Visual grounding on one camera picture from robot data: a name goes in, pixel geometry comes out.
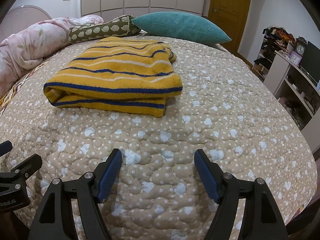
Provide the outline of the yellow blue striped sweater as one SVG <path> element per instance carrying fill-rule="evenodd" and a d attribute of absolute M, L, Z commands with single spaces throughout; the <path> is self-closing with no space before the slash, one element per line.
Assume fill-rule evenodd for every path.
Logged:
<path fill-rule="evenodd" d="M 176 55 L 156 40 L 103 38 L 43 86 L 54 107 L 84 107 L 162 117 L 168 98 L 179 96 Z"/>

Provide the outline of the shelf with piled clothes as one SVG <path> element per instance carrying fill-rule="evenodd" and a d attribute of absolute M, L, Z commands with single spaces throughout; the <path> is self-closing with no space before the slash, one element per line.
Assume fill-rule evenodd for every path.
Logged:
<path fill-rule="evenodd" d="M 295 45 L 296 39 L 282 27 L 267 27 L 263 30 L 263 42 L 252 72 L 264 82 L 277 53 L 288 55 L 288 45 Z"/>

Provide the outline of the colourful geometric patterned blanket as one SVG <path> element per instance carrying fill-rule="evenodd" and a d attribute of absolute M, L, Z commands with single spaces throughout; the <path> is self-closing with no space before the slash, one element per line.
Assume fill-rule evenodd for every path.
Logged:
<path fill-rule="evenodd" d="M 13 84 L 11 89 L 1 98 L 1 105 L 0 105 L 0 117 L 2 117 L 4 111 L 6 110 L 7 106 L 14 98 L 14 96 L 19 92 L 21 87 L 25 84 L 25 82 L 32 77 L 39 69 L 41 69 L 46 62 L 48 62 L 52 57 L 56 54 L 59 54 L 63 49 L 58 50 L 57 52 L 53 53 L 49 57 L 47 57 L 39 66 L 35 67 L 33 70 L 29 71 L 25 76 L 20 78 L 16 83 Z"/>

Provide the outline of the beige heart quilted bedspread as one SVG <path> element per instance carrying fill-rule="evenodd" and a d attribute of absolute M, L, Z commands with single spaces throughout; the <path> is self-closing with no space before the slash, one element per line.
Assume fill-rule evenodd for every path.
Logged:
<path fill-rule="evenodd" d="M 217 209 L 199 180 L 194 152 L 236 178 L 263 178 L 285 223 L 317 188 L 312 152 L 287 111 L 247 65 L 221 47 L 163 38 L 177 55 L 181 96 L 162 118 L 56 108 L 43 85 L 91 42 L 61 50 L 20 82 L 1 116 L 1 141 L 13 149 L 3 171 L 33 154 L 42 167 L 27 181 L 30 205 L 16 211 L 30 226 L 50 182 L 79 178 L 121 150 L 119 177 L 101 213 L 114 239 L 203 239 Z"/>

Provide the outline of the white tv cabinet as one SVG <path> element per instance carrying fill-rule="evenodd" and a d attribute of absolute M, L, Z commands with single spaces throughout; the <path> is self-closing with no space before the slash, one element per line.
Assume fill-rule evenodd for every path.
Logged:
<path fill-rule="evenodd" d="M 315 153 L 319 149 L 319 91 L 289 59 L 276 53 L 264 85 L 289 112 Z"/>

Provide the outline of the pink floral fleece blanket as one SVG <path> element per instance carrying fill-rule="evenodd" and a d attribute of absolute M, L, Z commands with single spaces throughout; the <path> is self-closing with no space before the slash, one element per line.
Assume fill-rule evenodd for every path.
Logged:
<path fill-rule="evenodd" d="M 86 23 L 103 23 L 98 15 L 58 17 L 32 24 L 1 42 L 1 96 L 52 53 L 69 45 L 68 31 Z"/>

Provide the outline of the black flat television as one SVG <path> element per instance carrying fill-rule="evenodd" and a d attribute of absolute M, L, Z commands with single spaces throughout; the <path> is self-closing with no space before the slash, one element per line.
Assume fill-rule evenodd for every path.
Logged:
<path fill-rule="evenodd" d="M 308 41 L 303 54 L 300 67 L 310 77 L 311 81 L 317 85 L 320 78 L 320 49 Z"/>

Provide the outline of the purple square clock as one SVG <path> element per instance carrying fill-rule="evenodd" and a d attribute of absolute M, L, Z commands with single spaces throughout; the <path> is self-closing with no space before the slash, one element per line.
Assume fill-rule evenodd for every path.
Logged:
<path fill-rule="evenodd" d="M 302 60 L 302 56 L 293 51 L 289 57 L 291 63 L 295 66 L 298 66 L 300 61 Z"/>

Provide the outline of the pink rounded headboard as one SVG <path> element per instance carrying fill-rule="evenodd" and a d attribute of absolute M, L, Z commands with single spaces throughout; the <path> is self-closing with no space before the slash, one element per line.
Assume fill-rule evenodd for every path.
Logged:
<path fill-rule="evenodd" d="M 46 11 L 34 5 L 23 5 L 10 9 L 0 25 L 0 42 L 34 23 L 51 19 Z"/>

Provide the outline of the dark ornate table clock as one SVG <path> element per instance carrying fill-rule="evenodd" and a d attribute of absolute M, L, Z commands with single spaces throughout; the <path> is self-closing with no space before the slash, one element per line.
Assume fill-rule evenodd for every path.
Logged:
<path fill-rule="evenodd" d="M 307 40 L 305 38 L 299 36 L 296 39 L 295 52 L 297 54 L 299 54 L 300 56 L 303 56 L 307 44 L 308 44 Z"/>

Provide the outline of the olive hedgehog bolster pillow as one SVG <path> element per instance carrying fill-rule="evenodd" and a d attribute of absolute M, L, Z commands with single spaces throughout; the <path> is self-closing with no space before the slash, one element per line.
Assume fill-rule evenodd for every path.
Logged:
<path fill-rule="evenodd" d="M 138 35 L 141 30 L 132 22 L 132 15 L 123 15 L 107 23 L 76 25 L 68 31 L 70 44 L 106 37 L 128 37 Z"/>

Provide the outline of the teal knitted pillow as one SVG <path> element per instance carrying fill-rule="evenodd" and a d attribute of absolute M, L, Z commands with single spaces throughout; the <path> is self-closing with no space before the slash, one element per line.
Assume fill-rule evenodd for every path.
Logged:
<path fill-rule="evenodd" d="M 135 17 L 132 23 L 152 36 L 178 38 L 205 45 L 232 40 L 206 18 L 186 12 L 153 12 Z"/>

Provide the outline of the brown wooden door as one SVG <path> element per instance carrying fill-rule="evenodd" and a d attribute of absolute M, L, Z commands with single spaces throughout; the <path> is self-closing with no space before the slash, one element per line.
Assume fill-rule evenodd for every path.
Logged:
<path fill-rule="evenodd" d="M 251 0 L 210 0 L 208 20 L 215 23 L 232 39 L 222 45 L 232 54 L 238 53 L 250 2 Z"/>

